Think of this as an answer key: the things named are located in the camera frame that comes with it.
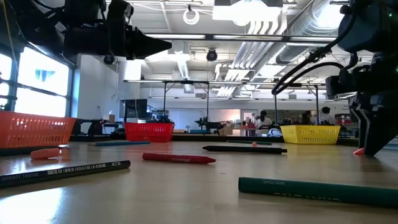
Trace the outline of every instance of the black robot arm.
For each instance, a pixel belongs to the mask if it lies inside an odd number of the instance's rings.
[[[65,0],[57,8],[40,0],[6,1],[25,40],[58,57],[90,54],[134,60],[171,48],[171,43],[147,37],[129,25],[134,8],[123,0],[112,0],[107,18],[105,0]],[[58,30],[58,23],[65,29]]]

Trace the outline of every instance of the orange basket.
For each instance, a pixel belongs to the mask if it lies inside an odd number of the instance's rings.
[[[124,123],[128,141],[169,142],[173,137],[173,123]]]
[[[75,121],[76,118],[0,111],[0,149],[66,144]]]

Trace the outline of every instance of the person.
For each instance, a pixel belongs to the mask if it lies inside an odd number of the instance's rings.
[[[335,119],[330,115],[330,108],[324,106],[322,108],[322,113],[319,115],[319,123],[323,125],[333,125],[335,124]]]
[[[260,118],[256,120],[256,129],[260,129],[262,126],[270,126],[272,124],[271,119],[267,118],[267,112],[261,111]]]
[[[312,122],[311,122],[311,117],[312,117],[311,111],[304,112],[301,115],[301,117],[302,117],[302,125],[311,125],[312,124]]]

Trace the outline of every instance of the blue pencil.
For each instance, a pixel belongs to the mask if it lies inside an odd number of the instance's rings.
[[[118,142],[94,142],[92,146],[127,146],[135,144],[150,144],[150,141],[139,141],[139,142],[129,142],[129,141],[118,141]]]

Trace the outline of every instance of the orange crayon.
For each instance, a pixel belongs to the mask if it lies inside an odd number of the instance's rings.
[[[30,153],[30,158],[33,160],[36,159],[49,159],[53,157],[58,157],[60,156],[60,149],[55,148],[55,149],[41,149],[41,150],[36,150]]]

